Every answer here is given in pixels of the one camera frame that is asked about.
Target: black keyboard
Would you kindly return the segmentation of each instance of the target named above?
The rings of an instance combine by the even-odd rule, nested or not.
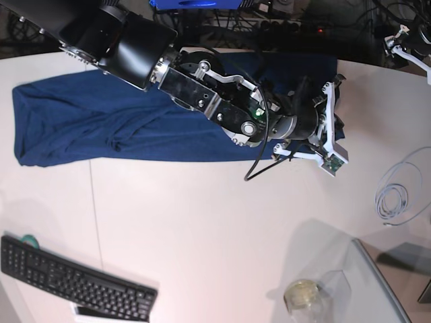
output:
[[[147,322],[157,297],[149,287],[118,279],[1,238],[1,271],[6,275],[104,315]]]

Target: white table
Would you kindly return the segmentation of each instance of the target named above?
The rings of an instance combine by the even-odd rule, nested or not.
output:
[[[92,160],[90,178],[88,161],[26,169],[14,160],[10,89],[17,83],[81,70],[81,65],[62,54],[0,62],[0,67],[23,71],[24,61],[38,66],[40,74],[11,80],[9,72],[4,73],[7,79],[1,78],[7,84],[1,89],[1,100],[8,110],[2,113],[9,115],[9,132],[3,136],[9,147],[4,145],[1,154],[10,162],[4,172],[45,184],[46,177],[57,172],[56,182],[50,181],[53,190],[64,189],[64,182],[76,184],[70,184],[73,193],[62,205],[49,200],[48,189],[46,196],[39,196],[39,187],[36,191],[26,187],[26,194],[37,194],[37,200],[53,210],[60,227],[71,226],[63,233],[68,240],[58,240],[58,233],[44,230],[43,225],[33,232],[45,248],[96,268],[100,266],[99,237],[104,270],[159,289],[152,322],[289,322],[284,289],[294,279],[317,279],[341,266],[352,236],[386,250],[430,234],[426,216],[404,227],[383,227],[373,204],[374,190],[385,171],[415,148],[429,145],[431,91],[423,77],[339,63],[339,72],[348,80],[342,85],[337,113],[346,124],[347,139],[342,145],[350,153],[350,163],[336,179],[311,161],[284,163],[245,183],[242,178],[251,161],[186,164],[123,159]],[[24,194],[21,188],[27,184],[13,182]],[[0,187],[5,187],[3,183],[0,177]],[[86,201],[79,204],[79,213],[74,209],[77,199]],[[79,219],[65,216],[70,213]],[[2,214],[13,218],[13,213]],[[428,240],[420,241],[429,247]],[[18,285],[23,294],[32,289]],[[36,290],[31,293],[49,297]],[[403,291],[397,296],[401,301],[411,297]],[[29,298],[26,303],[38,304]],[[48,314],[42,319],[35,307],[29,312],[37,323],[58,322]],[[413,309],[414,322],[429,322],[431,315],[421,311]],[[365,321],[366,316],[350,316],[346,322]]]

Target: white cable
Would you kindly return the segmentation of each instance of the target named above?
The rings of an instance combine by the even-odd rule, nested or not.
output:
[[[383,175],[383,177],[378,182],[376,194],[374,196],[374,203],[376,207],[376,212],[381,219],[385,221],[392,220],[402,215],[404,212],[407,212],[416,204],[417,200],[421,195],[420,193],[422,191],[422,184],[424,179],[422,177],[422,173],[419,167],[417,167],[415,164],[408,162],[408,159],[425,149],[431,149],[431,147],[422,147],[410,153],[399,163],[389,168],[389,170],[385,173],[385,175]],[[391,179],[400,171],[400,169],[403,166],[410,166],[413,169],[415,169],[420,178],[418,193],[412,202],[409,202],[409,194],[404,185],[398,184],[398,183],[389,183],[389,181],[391,181]],[[397,199],[397,202],[394,207],[389,208],[386,203],[386,198],[391,193],[395,193],[395,198]],[[383,225],[387,225],[390,227],[397,227],[399,225],[406,224],[407,222],[410,222],[411,220],[415,219],[420,214],[422,214],[422,212],[424,212],[430,205],[431,205],[431,201],[422,210],[416,213],[413,217],[410,217],[408,220],[405,220],[401,223],[392,224],[392,223],[384,222]]]

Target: navy towel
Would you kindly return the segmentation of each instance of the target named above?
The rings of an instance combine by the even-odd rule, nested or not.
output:
[[[259,64],[251,53],[228,54],[250,73]],[[315,92],[331,80],[337,59],[267,54],[264,78],[276,91],[295,89],[299,77],[314,77]],[[226,66],[228,73],[239,73]],[[238,147],[199,112],[175,105],[153,87],[142,92],[100,71],[63,75],[13,90],[15,156],[25,166],[53,166],[96,157],[175,162],[255,159],[258,148]],[[275,141],[264,158],[271,156]]]

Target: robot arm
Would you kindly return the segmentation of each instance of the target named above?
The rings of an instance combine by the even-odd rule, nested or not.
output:
[[[256,147],[272,139],[307,142],[310,158],[331,175],[348,162],[333,142],[335,88],[342,76],[310,98],[308,78],[293,97],[262,89],[243,75],[226,75],[211,52],[178,52],[176,32],[128,11],[117,0],[0,0],[87,64],[145,90],[157,86],[179,106],[203,113],[232,142]],[[285,151],[274,151],[276,158]]]

